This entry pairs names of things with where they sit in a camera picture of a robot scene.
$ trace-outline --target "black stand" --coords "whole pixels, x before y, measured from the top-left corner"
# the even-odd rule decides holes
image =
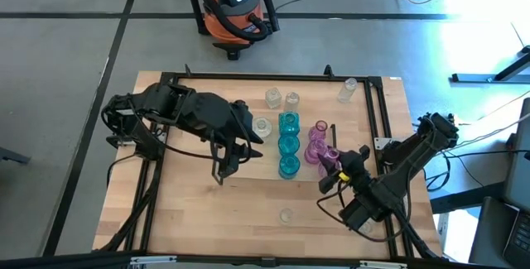
[[[191,7],[193,8],[193,14],[195,21],[197,22],[197,29],[201,35],[209,35],[208,29],[206,29],[205,20],[202,17],[202,12],[200,11],[199,0],[190,0]]]
[[[518,74],[530,63],[530,46],[521,50],[519,57],[510,66],[498,74],[453,74],[453,83],[486,83],[486,84],[530,84],[530,74]]]
[[[458,209],[466,209],[480,206],[485,197],[495,199],[503,198],[504,182],[493,183],[472,190],[463,191],[457,194],[446,195],[440,198],[431,199],[433,214],[444,214]]]
[[[16,161],[25,165],[30,161],[30,159],[30,157],[20,155],[16,152],[0,147],[0,161]]]

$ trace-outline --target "wooden table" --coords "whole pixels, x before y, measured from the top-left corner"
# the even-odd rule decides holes
[[[134,92],[142,92],[158,82],[160,72],[139,73]],[[352,101],[344,104],[336,100],[341,83],[293,81],[231,81],[226,79],[181,79],[179,84],[200,91],[208,91],[228,101],[243,99],[254,117],[271,119],[277,133],[280,108],[269,109],[264,94],[271,87],[300,94],[301,149],[298,156],[302,166],[294,180],[282,180],[277,173],[279,154],[277,136],[270,136],[265,144],[255,146],[264,157],[241,165],[239,171],[219,186],[211,177],[211,161],[200,160],[167,151],[163,162],[160,189],[149,240],[149,252],[167,254],[217,256],[275,256],[324,258],[388,259],[386,243],[372,243],[347,230],[327,217],[316,207],[322,197],[317,186],[319,177],[315,166],[303,160],[307,144],[307,130],[316,120],[324,119],[337,126],[337,145],[341,150],[357,151],[362,145],[371,148],[366,168],[376,175],[372,140],[369,128],[363,85],[354,93]],[[383,78],[383,90],[388,106],[388,118],[393,137],[412,134],[411,119],[403,84],[399,78]],[[373,91],[374,107],[378,109]],[[376,113],[378,130],[383,131],[380,115]],[[207,143],[197,137],[171,128],[168,144],[187,151],[209,154]],[[121,147],[117,158],[133,153],[133,147]],[[142,161],[129,159],[113,169],[94,248],[102,247],[119,229],[130,214]],[[429,248],[441,255],[431,206],[423,173],[411,184],[412,225]],[[345,191],[348,202],[351,191]],[[336,214],[338,200],[329,200],[325,207]],[[287,222],[280,213],[288,209]],[[134,247],[139,247],[143,219],[139,220]],[[371,237],[385,236],[382,223],[369,225]],[[401,238],[397,239],[400,255],[404,255]]]

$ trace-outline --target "gray floor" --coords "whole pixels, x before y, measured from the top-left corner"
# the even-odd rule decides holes
[[[288,0],[275,0],[282,4]],[[121,12],[126,0],[0,0],[0,12]],[[130,20],[105,94],[132,90],[139,70],[320,74],[403,77],[412,116],[457,113],[474,120],[491,104],[528,86],[450,84],[454,72],[494,72],[530,43],[528,0],[304,0],[282,12],[461,14],[453,21],[283,19],[282,30],[225,59],[192,20]],[[135,0],[134,12],[190,12],[188,0]],[[118,20],[0,19],[0,147],[32,156],[31,164],[0,163],[0,258],[31,257],[41,250],[75,146],[107,60]],[[91,248],[105,175],[115,150],[98,122],[75,192],[58,253]],[[470,149],[499,146],[486,142]],[[466,160],[483,184],[503,179],[507,161]],[[433,161],[429,173],[441,171]],[[478,185],[455,162],[450,183],[434,195]]]

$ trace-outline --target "glass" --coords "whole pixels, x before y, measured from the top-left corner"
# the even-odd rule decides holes
[[[295,136],[281,136],[278,139],[278,149],[282,156],[294,155],[300,149],[300,141]]]
[[[280,94],[280,90],[276,87],[267,90],[265,92],[265,101],[269,108],[276,108],[282,105],[282,94]]]
[[[319,120],[315,123],[315,126],[309,130],[309,140],[325,140],[325,130],[328,129],[328,123],[324,120]]]
[[[284,156],[280,160],[278,173],[283,179],[292,179],[300,169],[300,161],[296,156]]]
[[[355,89],[357,89],[357,80],[354,78],[347,79],[342,85],[337,99],[341,103],[348,103],[351,96],[354,95]]]
[[[272,124],[267,118],[255,118],[252,121],[252,130],[256,132],[258,137],[264,139],[272,132]]]
[[[328,148],[328,151],[324,154],[324,157],[325,159],[327,159],[328,161],[331,161],[331,162],[337,162],[337,160],[339,159],[339,151],[335,148]],[[322,165],[322,163],[320,163],[318,165],[318,173],[320,175],[320,177],[324,178],[328,175],[328,172],[327,170],[325,169],[324,165]]]
[[[328,150],[328,146],[325,144],[324,140],[314,140],[309,142],[307,145],[306,151],[304,152],[304,157],[306,161],[310,164],[316,165],[320,162],[318,155],[325,155]]]
[[[278,115],[278,123],[280,124],[280,136],[297,136],[300,132],[300,118],[297,113],[281,113]]]
[[[285,106],[283,107],[284,112],[296,112],[298,109],[298,103],[300,102],[300,96],[297,93],[290,92],[285,97]]]

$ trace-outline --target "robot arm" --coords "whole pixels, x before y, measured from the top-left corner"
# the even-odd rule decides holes
[[[381,162],[390,165],[392,170],[386,175],[372,178],[364,168],[368,159],[369,149],[361,147],[359,153],[354,151],[341,152],[341,167],[330,163],[322,156],[320,161],[328,171],[328,176],[319,183],[320,192],[327,193],[339,181],[350,186],[355,198],[347,204],[339,216],[346,227],[354,231],[368,220],[383,221],[390,214],[395,214],[404,226],[405,232],[423,257],[432,257],[426,252],[410,223],[405,220],[401,211],[402,202],[412,178],[438,152],[456,145],[458,128],[438,113],[427,114],[420,118],[421,124],[417,133],[404,142],[391,142],[380,152]]]
[[[189,156],[209,158],[219,162],[218,175],[225,178],[238,170],[239,164],[262,154],[252,150],[251,142],[263,140],[252,131],[252,114],[242,100],[229,103],[212,93],[197,93],[179,84],[152,84],[140,94],[115,95],[101,111],[105,125],[113,132],[107,140],[136,143],[135,154],[156,160],[165,149]],[[147,129],[142,118],[156,124],[178,127],[196,135],[201,141],[224,147],[223,158],[201,156],[169,147]],[[247,141],[239,145],[237,138]]]

